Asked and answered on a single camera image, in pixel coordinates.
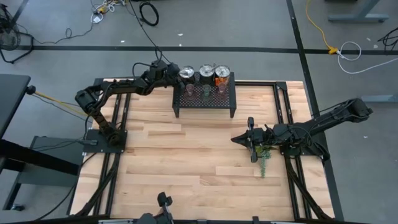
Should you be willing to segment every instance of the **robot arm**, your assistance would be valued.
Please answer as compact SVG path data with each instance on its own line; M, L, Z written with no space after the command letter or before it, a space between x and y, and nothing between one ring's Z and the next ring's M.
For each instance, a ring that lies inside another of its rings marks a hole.
M262 146L289 146L289 150L296 151L296 154L299 154L303 147L312 152L322 151L321 145L312 142L311 137L313 135L345 121L354 123L365 121L372 112L372 109L368 108L362 100L352 99L338 104L331 111L305 123L276 124L272 129L266 125L265 131L262 128L253 128L254 120L249 118L249 129L244 134L231 140L246 146L250 150L251 162L257 161L256 147Z
M174 63L166 64L162 60L152 62L150 69L145 71L139 78L133 80L121 80L119 82L103 82L79 91L75 100L82 110L92 116L99 124L99 130L110 145L119 143L119 132L109 123L101 113L101 108L108 98L113 94L137 93L138 95L149 95L157 87L175 86L177 75L180 71ZM102 91L102 97L96 100L95 93Z

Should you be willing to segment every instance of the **wooden table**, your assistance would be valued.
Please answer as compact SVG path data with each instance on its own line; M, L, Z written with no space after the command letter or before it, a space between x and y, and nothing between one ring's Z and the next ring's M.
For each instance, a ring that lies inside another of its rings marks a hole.
M287 86L294 121L310 119L303 83L287 82ZM293 220L283 156L272 151L263 179L260 161L251 163L249 151L230 140L247 130L249 116L257 127L277 123L272 88L237 86L233 119L229 110L204 109L181 109L176 118L172 90L157 88L149 96L132 95L127 147L120 160L111 217L157 214L157 194L165 191L174 201L170 206L174 219L252 220L258 216L260 220ZM108 120L115 98L102 108ZM280 100L284 105L282 93ZM71 214L79 211L97 188L102 163L103 154L98 154L81 169ZM325 213L333 216L321 160L302 156L302 165L308 191ZM302 198L297 188L296 192L303 217Z

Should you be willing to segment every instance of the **desk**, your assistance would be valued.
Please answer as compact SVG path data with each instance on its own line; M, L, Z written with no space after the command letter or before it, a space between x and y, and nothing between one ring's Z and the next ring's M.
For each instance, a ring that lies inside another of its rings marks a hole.
M310 119L303 83L286 84L294 121ZM249 116L257 126L272 127L278 122L273 89L237 86L233 119L228 110L205 109L181 109L176 118L172 92L172 88L157 88L149 96L131 96L127 147L120 160L111 218L157 214L157 194L165 191L173 198L170 211L177 220L252 220L253 216L293 220L284 157L272 151L263 179L260 162L251 163L249 151L230 141L245 132ZM108 120L115 99L112 96L102 108ZM95 155L81 169L71 214L78 212L97 188L103 156ZM321 160L315 156L301 158L308 191L325 213L333 216ZM302 198L296 192L303 217Z
M0 139L17 111L29 81L27 75L0 74Z

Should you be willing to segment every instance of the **yellow wire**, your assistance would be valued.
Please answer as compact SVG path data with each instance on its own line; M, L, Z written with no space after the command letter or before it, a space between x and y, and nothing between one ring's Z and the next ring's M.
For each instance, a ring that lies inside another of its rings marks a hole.
M46 99L48 99L48 100L55 101L55 102L59 103L60 105L66 107L66 108L68 108L68 109L70 109L70 110L72 110L72 111L74 111L74 112L76 112L76 113L78 113L78 114L80 114L80 115L87 116L87 114L85 114L85 113L83 113L83 112L80 112L80 111L77 111L77 110L75 110L74 108L72 108L71 106L69 106L69 105L67 105L67 104L65 104L65 103L62 103L61 101L59 101L59 100L57 100L57 99L54 99L54 98L52 98L51 96L47 96L47 95L45 95L45 94L43 94L43 93L39 93L39 92L37 92L37 91L35 91L35 94L36 94L36 95L39 95L39 96L41 96L41 97L44 97L44 98L46 98Z
M326 41L325 33L323 32L323 30L322 30L320 27L318 27L318 26L312 21L312 19L310 18L310 16L308 15L308 7L309 7L311 1L312 1L312 0L307 0L307 4L306 4L306 6L305 6L305 13L306 13L306 15L307 15L307 19L312 23L313 26L315 26L315 27L322 33L323 41L324 41L324 43L326 44L326 46L328 46L328 48L329 48L329 54L335 54L335 53L338 51L338 49L337 49L336 47L332 47L332 46L330 46L330 45L328 44L328 42Z

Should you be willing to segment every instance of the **concrete floor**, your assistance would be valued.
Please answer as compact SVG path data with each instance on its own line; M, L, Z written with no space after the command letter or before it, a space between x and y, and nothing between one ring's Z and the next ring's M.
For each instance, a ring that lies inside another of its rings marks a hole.
M9 6L11 14L15 14L22 0L1 2ZM157 27L145 28L159 46L297 48L285 1L164 0L153 3L159 10L160 22ZM293 5L304 48L325 49L320 33L305 17L305 0L293 0ZM350 12L355 6L355 3L314 1L310 14L324 28L331 45L340 47L343 42L350 40L359 43L363 49L372 50L376 44L377 50L381 50L382 45L377 39L396 28L398 4L394 0L385 0L375 7L375 13L389 13L391 16L383 24L327 21L328 13ZM64 37L67 27L74 34L86 31L90 27L90 7L89 0L29 0L18 23L41 41L57 40ZM117 7L88 35L65 40L59 45L150 46L150 42L135 18L125 8ZM15 50L6 52L6 56L12 58L21 53ZM298 54L164 54L179 65L192 65L196 69L203 63L230 65L238 79L305 80ZM398 77L395 74L398 62L359 75L348 75L338 67L335 55L306 56L320 109L356 96L392 94L397 91ZM363 55L357 62L344 62L343 66L347 70L360 70L392 58ZM153 52L36 50L15 65L0 62L0 73L30 75L31 84L38 91L73 102L75 93L92 84L95 78L129 76L134 62L150 62L153 59ZM138 68L136 73L141 73L143 69ZM398 106L369 106L374 114L368 121L342 124L326 132L331 161L346 221L394 223L398 206L398 175L394 172L398 168L398 121L395 119ZM27 146L35 135L78 138L83 135L83 121L26 96L4 138ZM0 175L1 204L15 175L13 172ZM35 219L55 206L67 192L68 188L63 187L23 186L16 202L26 205L26 210L0 211L0 222ZM64 203L51 217L65 216L66 209L67 203Z

